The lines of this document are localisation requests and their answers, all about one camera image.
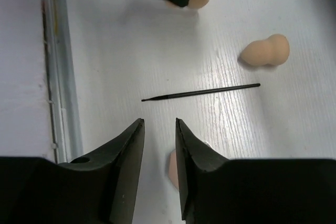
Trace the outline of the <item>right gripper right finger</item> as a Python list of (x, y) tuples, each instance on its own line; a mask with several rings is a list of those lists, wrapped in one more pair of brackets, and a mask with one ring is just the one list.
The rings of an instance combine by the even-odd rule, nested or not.
[(227, 159), (176, 120), (186, 223), (335, 223), (335, 160)]

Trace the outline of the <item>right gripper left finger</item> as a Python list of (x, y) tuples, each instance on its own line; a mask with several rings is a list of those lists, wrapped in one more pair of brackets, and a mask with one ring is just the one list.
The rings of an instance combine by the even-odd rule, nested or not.
[(1, 158), (1, 223), (131, 223), (145, 137), (143, 119), (69, 163)]

